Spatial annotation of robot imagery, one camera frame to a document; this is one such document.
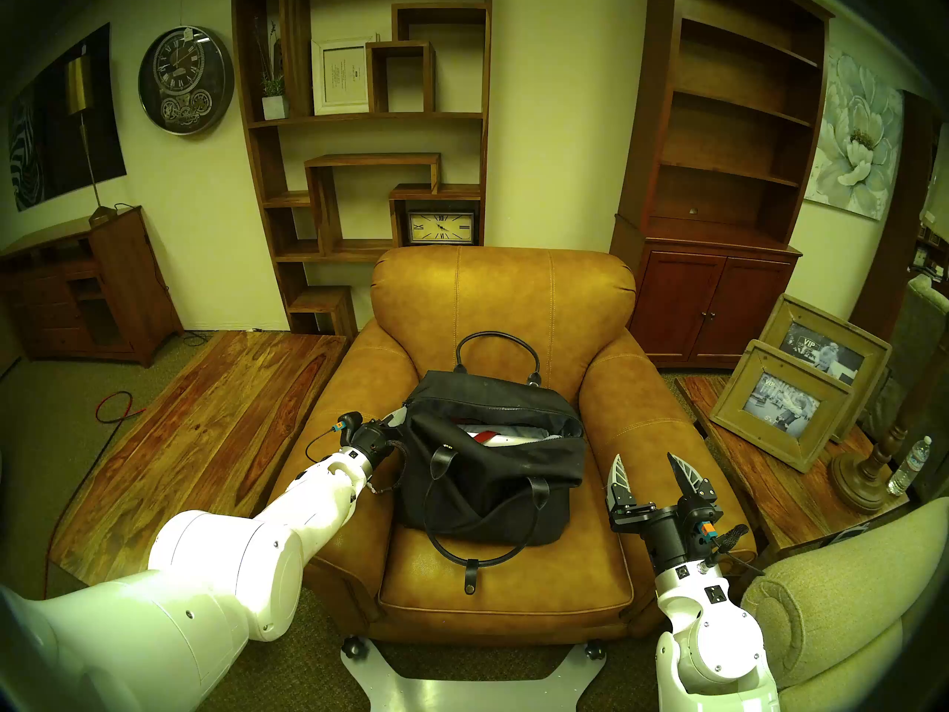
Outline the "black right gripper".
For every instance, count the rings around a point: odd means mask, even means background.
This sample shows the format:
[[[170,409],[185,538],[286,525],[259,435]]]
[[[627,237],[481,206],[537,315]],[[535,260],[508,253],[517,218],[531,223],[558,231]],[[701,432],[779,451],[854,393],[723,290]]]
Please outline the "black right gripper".
[[[660,509],[654,503],[637,505],[620,455],[613,458],[606,479],[610,528],[618,534],[639,535],[653,571],[668,571],[708,558],[713,541],[701,526],[714,526],[723,517],[723,511],[715,505],[717,492],[710,480],[679,456],[669,452],[667,458],[683,495],[674,506]]]

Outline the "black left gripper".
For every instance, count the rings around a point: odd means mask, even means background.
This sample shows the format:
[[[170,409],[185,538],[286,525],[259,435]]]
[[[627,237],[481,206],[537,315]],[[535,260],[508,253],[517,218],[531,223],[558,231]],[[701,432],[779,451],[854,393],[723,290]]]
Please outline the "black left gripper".
[[[352,433],[352,448],[363,455],[367,462],[365,472],[375,472],[381,462],[394,450],[391,441],[399,435],[398,429],[404,424],[406,408],[399,408],[387,418],[370,420],[361,424]]]

